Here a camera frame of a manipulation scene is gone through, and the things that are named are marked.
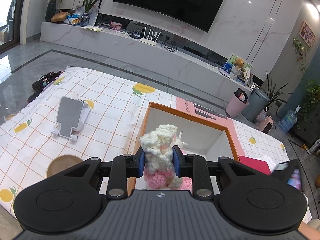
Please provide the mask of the white pink crochet doll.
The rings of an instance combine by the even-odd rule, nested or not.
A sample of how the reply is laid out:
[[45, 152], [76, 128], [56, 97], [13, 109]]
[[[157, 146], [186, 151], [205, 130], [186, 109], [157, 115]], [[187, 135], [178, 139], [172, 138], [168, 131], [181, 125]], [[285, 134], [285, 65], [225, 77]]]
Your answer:
[[181, 133], [171, 124], [160, 125], [154, 131], [140, 138], [145, 152], [144, 181], [147, 190], [191, 190], [192, 180], [176, 176], [173, 165], [173, 146], [180, 150], [187, 144], [182, 141]]

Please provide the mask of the orange open storage box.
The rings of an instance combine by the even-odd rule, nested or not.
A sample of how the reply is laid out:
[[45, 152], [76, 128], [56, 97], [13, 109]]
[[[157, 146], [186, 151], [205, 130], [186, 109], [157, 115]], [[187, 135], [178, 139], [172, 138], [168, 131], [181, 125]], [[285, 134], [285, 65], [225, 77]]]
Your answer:
[[[181, 133], [182, 141], [187, 144], [181, 150], [183, 154], [200, 155], [207, 161], [217, 161], [219, 157], [229, 157], [235, 160], [224, 131], [215, 129], [213, 124], [207, 123], [206, 120], [153, 102], [146, 110], [136, 138], [135, 150], [141, 146], [139, 140], [144, 134], [154, 131], [160, 125], [167, 124], [176, 126], [177, 134]], [[127, 182], [129, 192], [147, 190], [144, 173], [140, 178], [129, 178]]]

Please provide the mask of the round wooden coaster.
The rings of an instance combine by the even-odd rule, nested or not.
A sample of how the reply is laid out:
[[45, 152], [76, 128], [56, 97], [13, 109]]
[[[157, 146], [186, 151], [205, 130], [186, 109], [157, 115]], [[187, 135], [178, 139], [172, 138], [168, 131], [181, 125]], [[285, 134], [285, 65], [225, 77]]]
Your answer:
[[81, 163], [83, 160], [74, 155], [62, 155], [50, 162], [46, 171], [46, 178], [49, 178], [61, 171], [64, 171], [78, 163]]

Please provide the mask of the white lemon-print checked tablecloth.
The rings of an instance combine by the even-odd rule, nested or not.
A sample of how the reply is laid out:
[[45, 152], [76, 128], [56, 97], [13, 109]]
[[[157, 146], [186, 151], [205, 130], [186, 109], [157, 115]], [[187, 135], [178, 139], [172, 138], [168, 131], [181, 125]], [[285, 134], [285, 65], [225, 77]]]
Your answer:
[[23, 189], [76, 160], [134, 154], [140, 137], [170, 125], [184, 153], [288, 160], [283, 143], [246, 124], [150, 86], [68, 67], [34, 101], [1, 125], [1, 206], [14, 213]]

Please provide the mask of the red Wonderlab box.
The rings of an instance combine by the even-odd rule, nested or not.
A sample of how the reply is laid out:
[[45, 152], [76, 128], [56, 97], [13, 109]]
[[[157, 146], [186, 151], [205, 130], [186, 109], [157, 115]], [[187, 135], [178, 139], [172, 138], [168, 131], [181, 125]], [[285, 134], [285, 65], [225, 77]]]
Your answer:
[[263, 160], [253, 159], [253, 158], [241, 155], [241, 156], [239, 156], [239, 161], [240, 161], [240, 163], [242, 163], [252, 169], [255, 169], [261, 173], [264, 173], [266, 175], [271, 174], [271, 171], [270, 171], [270, 168], [269, 168], [267, 162], [265, 162]]

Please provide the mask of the grey white phone stand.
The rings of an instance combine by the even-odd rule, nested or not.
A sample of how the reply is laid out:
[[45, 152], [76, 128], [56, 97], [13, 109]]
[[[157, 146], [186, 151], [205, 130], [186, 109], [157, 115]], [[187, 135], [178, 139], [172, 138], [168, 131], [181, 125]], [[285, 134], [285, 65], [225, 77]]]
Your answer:
[[90, 111], [88, 102], [63, 96], [56, 116], [57, 128], [52, 134], [76, 142], [78, 136], [74, 132], [82, 129]]

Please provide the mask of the pink waste bin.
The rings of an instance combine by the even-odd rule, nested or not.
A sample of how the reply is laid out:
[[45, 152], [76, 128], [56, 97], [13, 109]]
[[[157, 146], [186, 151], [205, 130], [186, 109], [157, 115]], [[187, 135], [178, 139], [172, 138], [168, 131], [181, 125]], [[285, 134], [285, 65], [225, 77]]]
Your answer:
[[228, 106], [226, 108], [226, 113], [231, 117], [236, 117], [243, 111], [246, 106], [248, 106], [248, 95], [247, 93], [238, 88], [237, 91], [234, 92]]

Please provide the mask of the small pink heater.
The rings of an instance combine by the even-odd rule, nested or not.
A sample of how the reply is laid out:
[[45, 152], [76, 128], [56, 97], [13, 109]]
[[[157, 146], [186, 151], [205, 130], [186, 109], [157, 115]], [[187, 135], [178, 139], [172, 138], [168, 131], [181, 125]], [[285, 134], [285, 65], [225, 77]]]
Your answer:
[[263, 121], [260, 122], [258, 130], [267, 134], [273, 128], [273, 119], [271, 116], [266, 116]]

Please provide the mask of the grey round trash can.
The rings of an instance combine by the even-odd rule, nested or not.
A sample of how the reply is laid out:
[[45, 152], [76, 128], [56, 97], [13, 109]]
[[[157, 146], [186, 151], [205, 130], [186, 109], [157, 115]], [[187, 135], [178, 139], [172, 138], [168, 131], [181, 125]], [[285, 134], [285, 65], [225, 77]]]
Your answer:
[[253, 122], [269, 102], [269, 97], [261, 89], [255, 89], [248, 99], [248, 106], [241, 112], [243, 117]]

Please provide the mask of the blue water bottle jug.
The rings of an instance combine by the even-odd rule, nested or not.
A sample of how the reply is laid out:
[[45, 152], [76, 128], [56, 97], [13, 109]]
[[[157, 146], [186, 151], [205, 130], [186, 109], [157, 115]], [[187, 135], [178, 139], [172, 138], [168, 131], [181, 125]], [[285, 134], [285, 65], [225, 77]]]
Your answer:
[[300, 105], [296, 107], [296, 109], [288, 110], [287, 113], [283, 116], [283, 118], [278, 122], [279, 128], [287, 133], [297, 122], [298, 111], [300, 110]]

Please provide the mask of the tall leafy floor plant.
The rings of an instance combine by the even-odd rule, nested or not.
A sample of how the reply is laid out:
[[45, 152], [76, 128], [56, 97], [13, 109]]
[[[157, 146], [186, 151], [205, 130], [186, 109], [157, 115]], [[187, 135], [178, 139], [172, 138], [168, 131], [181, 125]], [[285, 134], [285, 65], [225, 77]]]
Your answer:
[[284, 103], [284, 104], [287, 104], [287, 101], [284, 99], [281, 99], [280, 97], [282, 95], [291, 95], [292, 94], [292, 92], [283, 91], [283, 89], [286, 88], [289, 85], [289, 83], [285, 83], [281, 87], [277, 88], [277, 84], [273, 83], [273, 81], [272, 81], [272, 75], [267, 73], [266, 76], [267, 76], [267, 78], [266, 78], [267, 90], [266, 90], [265, 94], [269, 98], [269, 101], [266, 105], [266, 109], [269, 110], [271, 105], [273, 103], [276, 103], [277, 101]]

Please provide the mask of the small teddy bear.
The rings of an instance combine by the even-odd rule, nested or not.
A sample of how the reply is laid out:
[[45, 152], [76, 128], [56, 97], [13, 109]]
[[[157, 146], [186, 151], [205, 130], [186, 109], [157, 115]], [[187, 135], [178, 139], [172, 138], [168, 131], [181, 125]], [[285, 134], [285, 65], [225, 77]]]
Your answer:
[[237, 57], [236, 60], [234, 61], [234, 67], [238, 70], [242, 70], [244, 65], [245, 65], [245, 61], [239, 57]]

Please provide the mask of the black sneakers on floor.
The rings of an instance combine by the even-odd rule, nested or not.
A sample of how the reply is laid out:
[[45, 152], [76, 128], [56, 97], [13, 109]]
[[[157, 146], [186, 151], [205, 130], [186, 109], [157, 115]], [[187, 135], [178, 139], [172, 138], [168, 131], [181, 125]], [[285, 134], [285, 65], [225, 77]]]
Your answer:
[[48, 74], [43, 75], [38, 81], [32, 84], [32, 89], [34, 93], [29, 96], [27, 99], [27, 103], [31, 103], [34, 101], [42, 92], [43, 90], [52, 82], [58, 79], [58, 77], [63, 73], [63, 71], [58, 72], [49, 72]]

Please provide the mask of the dark grey cabinet with ivy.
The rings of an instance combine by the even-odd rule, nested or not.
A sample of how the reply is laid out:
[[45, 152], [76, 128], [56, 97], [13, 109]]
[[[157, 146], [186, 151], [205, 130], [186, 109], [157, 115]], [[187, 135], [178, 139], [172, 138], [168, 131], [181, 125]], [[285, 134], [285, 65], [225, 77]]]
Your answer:
[[308, 147], [319, 139], [319, 82], [308, 81], [293, 133]]

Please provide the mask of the white wifi router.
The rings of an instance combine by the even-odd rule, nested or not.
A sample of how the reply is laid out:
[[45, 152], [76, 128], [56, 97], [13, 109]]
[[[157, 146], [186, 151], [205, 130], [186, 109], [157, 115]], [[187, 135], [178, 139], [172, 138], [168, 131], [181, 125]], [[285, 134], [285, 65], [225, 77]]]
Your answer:
[[151, 46], [156, 46], [161, 33], [161, 31], [156, 31], [156, 29], [152, 27], [145, 28], [143, 36], [140, 38], [140, 42], [149, 44]]

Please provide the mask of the framed wall picture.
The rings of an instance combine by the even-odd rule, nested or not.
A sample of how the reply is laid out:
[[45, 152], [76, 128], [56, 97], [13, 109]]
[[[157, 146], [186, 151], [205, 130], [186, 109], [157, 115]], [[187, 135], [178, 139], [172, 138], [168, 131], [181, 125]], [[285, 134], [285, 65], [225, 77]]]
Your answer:
[[302, 23], [299, 35], [303, 39], [303, 41], [308, 45], [308, 47], [312, 48], [313, 43], [316, 39], [316, 35], [305, 21], [303, 21]]

